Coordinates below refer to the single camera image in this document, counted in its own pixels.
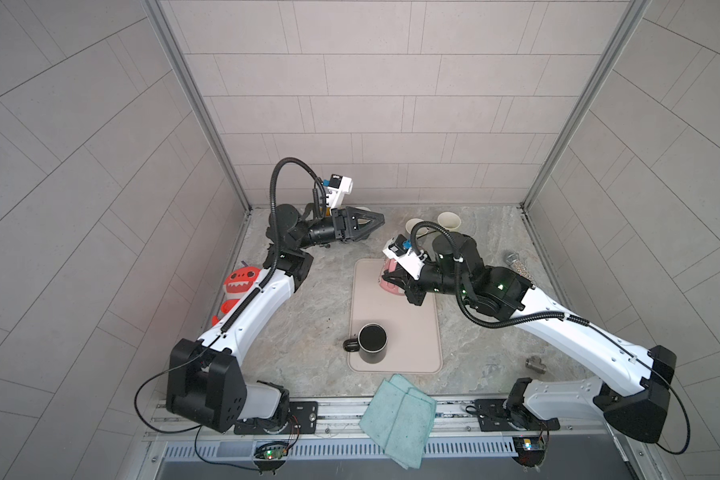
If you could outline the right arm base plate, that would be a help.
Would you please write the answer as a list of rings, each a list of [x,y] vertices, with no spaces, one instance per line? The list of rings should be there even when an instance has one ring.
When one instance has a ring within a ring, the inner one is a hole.
[[[518,404],[505,406],[503,399],[477,399],[465,407],[465,412],[478,419],[482,432],[492,431],[557,431],[557,418],[541,420]]]

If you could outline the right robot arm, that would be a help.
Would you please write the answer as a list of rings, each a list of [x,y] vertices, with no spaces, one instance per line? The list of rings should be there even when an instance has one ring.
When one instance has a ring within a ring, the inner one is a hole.
[[[561,305],[509,267],[484,263],[474,238],[420,221],[383,247],[394,263],[382,278],[419,306],[430,293],[451,296],[474,325],[519,328],[565,353],[591,372],[580,381],[520,378],[503,404],[518,430],[545,433],[561,418],[601,421],[628,438],[658,444],[671,402],[677,361],[670,349],[633,344]]]

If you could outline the light green mug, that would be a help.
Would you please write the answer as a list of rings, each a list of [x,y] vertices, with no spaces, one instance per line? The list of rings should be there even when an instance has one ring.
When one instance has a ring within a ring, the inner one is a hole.
[[[438,215],[437,223],[450,232],[459,232],[462,226],[462,219],[458,214],[446,211]]]

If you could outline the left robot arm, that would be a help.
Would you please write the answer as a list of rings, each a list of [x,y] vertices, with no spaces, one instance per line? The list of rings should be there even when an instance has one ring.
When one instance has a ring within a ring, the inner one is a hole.
[[[289,164],[312,179],[312,201],[303,211],[276,200],[279,174]],[[334,174],[324,180],[294,157],[275,165],[266,230],[270,245],[263,267],[250,275],[234,272],[230,278],[243,292],[231,309],[198,339],[182,339],[173,347],[163,373],[168,412],[191,421],[195,429],[219,433],[246,420],[275,432],[289,423],[288,390],[263,381],[247,382],[241,366],[256,337],[307,278],[313,263],[308,248],[365,240],[383,226],[383,214],[343,206],[352,189],[351,178]]]

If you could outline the black mug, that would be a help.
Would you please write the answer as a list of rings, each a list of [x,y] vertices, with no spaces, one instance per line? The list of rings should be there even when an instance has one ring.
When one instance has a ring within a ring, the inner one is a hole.
[[[358,353],[368,364],[377,364],[386,356],[388,335],[379,324],[364,325],[357,335],[343,342],[342,348],[348,353]]]

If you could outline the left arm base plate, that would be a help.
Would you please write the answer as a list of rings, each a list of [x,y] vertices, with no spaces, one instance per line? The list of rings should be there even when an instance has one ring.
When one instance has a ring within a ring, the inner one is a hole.
[[[313,434],[318,417],[317,401],[295,401],[289,404],[285,421],[279,425],[275,420],[251,418],[237,421],[233,427],[235,435],[285,435],[299,431]]]

